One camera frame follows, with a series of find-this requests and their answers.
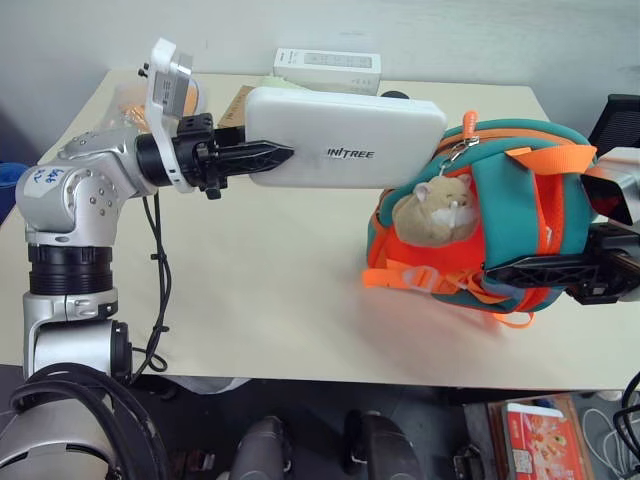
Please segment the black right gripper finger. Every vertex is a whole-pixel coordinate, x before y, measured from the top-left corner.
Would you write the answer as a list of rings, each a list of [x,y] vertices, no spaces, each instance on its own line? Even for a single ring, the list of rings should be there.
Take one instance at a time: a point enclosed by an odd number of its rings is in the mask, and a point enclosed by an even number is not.
[[[484,271],[487,280],[520,289],[598,286],[599,274],[586,254],[526,256]]]

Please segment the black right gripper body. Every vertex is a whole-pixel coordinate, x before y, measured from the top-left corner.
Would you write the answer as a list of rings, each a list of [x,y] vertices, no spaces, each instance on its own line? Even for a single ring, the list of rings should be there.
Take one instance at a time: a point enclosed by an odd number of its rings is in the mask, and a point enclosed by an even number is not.
[[[593,223],[584,255],[590,270],[569,288],[582,305],[639,301],[639,233],[614,223]]]

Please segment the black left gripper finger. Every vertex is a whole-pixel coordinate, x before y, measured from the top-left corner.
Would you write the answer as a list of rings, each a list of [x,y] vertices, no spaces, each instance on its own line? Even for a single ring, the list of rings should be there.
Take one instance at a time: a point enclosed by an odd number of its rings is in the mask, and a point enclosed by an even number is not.
[[[214,140],[217,146],[236,146],[243,144],[245,138],[245,127],[226,127],[214,130]]]
[[[294,155],[294,149],[270,141],[251,141],[222,147],[215,156],[219,176],[229,177],[271,171]]]

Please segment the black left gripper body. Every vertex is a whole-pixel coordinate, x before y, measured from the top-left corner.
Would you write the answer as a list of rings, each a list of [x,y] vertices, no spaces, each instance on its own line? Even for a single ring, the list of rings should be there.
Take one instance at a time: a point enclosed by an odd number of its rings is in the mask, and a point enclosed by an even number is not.
[[[210,113],[183,117],[172,139],[181,179],[173,185],[196,188],[209,200],[217,200],[228,185],[227,177],[218,175],[215,156],[222,147],[214,140],[214,120]]]

